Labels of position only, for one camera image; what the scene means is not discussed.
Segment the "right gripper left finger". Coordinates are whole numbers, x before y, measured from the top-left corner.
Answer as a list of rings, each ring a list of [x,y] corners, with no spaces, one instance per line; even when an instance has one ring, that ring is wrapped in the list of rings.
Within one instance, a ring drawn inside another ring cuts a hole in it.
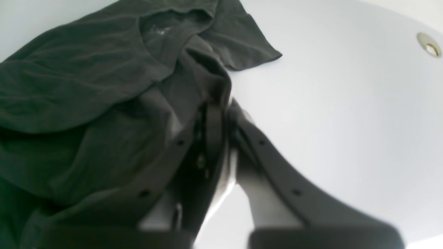
[[[47,226],[40,249],[191,249],[226,154],[226,112],[206,103],[159,158],[104,200]]]

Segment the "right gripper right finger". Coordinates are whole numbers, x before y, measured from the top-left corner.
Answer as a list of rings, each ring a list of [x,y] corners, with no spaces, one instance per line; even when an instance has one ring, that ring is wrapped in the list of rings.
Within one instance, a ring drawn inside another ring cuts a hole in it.
[[[397,229],[346,205],[302,176],[237,101],[228,109],[237,183],[254,230],[249,249],[403,249]]]

